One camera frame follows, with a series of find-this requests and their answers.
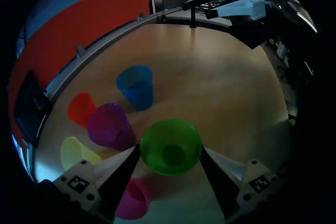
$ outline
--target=desk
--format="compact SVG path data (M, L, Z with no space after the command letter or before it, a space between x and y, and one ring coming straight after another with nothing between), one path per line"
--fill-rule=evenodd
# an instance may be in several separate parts
M138 64L152 69L155 92L153 106L140 112L115 85L120 72ZM105 156L117 153L95 145L86 130L67 119L68 105L79 92L89 92L97 106L120 104L138 141L155 121L179 118L195 126L204 145L237 161L257 158L277 169L288 155L286 104L271 63L261 47L251 50L224 32L149 24L104 50L57 99L37 149L38 180L64 172L60 145L67 137ZM155 194L149 212L134 223L221 223L221 210L200 163L184 175L163 177L140 159L133 176L148 179Z

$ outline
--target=cup rim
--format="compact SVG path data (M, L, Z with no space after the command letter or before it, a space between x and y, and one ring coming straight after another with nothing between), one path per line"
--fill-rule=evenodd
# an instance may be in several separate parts
M126 90L126 89L124 89L124 88L119 87L119 85L118 85L118 82L119 82L118 80L120 80L121 76L122 76L123 74L125 74L126 71L129 71L131 68L138 68L138 67L145 67L145 68L149 69L150 72L151 72L152 75L153 75L152 69L151 69L149 66L145 66L145 65L135 65L135 66L130 66L130 67L124 69L124 70L117 76L117 79L115 80L115 84L116 84L117 88L118 88L120 91L122 91L122 92L129 92L129 91L134 91L134 90L137 90L137 89L143 87L143 86L141 86L141 87L136 87L136 88L131 89L131 90Z

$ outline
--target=yellow plastic cup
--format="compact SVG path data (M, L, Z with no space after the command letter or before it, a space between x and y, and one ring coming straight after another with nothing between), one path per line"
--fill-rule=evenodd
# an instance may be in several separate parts
M60 148L60 160L64 170L69 170L82 159L88 160L91 164L102 161L100 156L83 145L77 138L66 138Z

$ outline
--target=pink plastic cup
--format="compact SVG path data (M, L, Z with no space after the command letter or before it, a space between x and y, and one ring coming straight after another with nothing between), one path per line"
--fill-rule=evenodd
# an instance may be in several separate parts
M87 133L94 143L127 150L135 145L136 136L121 106L106 103L91 115Z
M124 220L143 217L148 211L152 195L152 188L147 182L131 178L115 211L115 216Z

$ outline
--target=orange plastic cup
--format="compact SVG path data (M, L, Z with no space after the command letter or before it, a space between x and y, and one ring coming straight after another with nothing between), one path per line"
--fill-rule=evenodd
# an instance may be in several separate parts
M87 129L90 116L97 109L91 96L87 92L79 93L70 103L68 118L77 125Z

